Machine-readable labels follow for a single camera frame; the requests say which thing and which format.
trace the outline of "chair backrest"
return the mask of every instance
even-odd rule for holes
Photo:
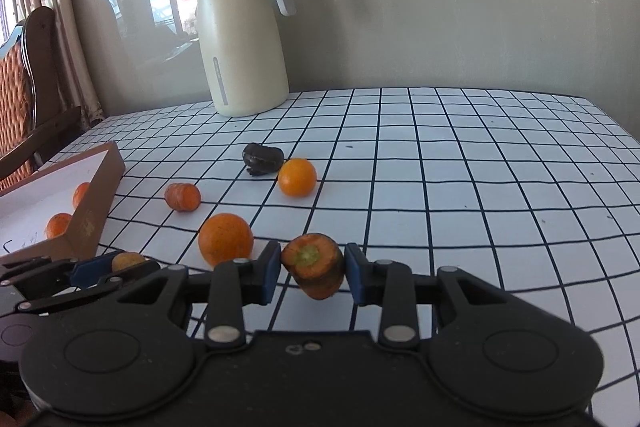
[[[15,27],[0,46],[0,157],[18,146],[33,128],[33,89],[22,60],[23,25]],[[0,190],[27,178],[33,172],[25,162],[13,174],[0,180]]]
[[[31,79],[33,127],[42,125],[62,110],[58,92],[57,45],[54,11],[40,6],[24,20],[20,44],[22,63]]]

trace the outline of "blue gripper pad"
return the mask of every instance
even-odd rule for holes
[[[69,282],[71,286],[78,286],[79,288],[89,288],[98,282],[100,277],[110,274],[111,260],[122,252],[122,250],[116,250],[111,253],[99,255],[93,259],[82,261],[74,266]]]
[[[356,253],[352,251],[353,248],[358,249],[357,245],[347,245],[344,248],[344,270],[347,275],[347,282],[349,283],[349,289],[353,302],[356,305],[364,303],[364,286],[362,285],[362,272],[360,271],[360,264],[356,259]]]
[[[262,286],[262,305],[269,304],[276,291],[278,276],[280,275],[280,247],[271,256],[264,271],[264,285]]]

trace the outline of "chair armrest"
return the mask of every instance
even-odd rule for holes
[[[80,115],[81,108],[72,107],[36,127],[23,142],[0,157],[0,180],[17,171],[47,141],[78,122]]]

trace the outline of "white thermos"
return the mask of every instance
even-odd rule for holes
[[[294,15],[293,0],[276,0]],[[196,27],[214,105],[225,116],[270,110],[289,95],[270,0],[198,0]]]

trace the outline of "wooden chair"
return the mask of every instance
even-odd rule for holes
[[[28,177],[64,145],[80,107],[62,110],[54,12],[36,8],[0,46],[0,190]]]

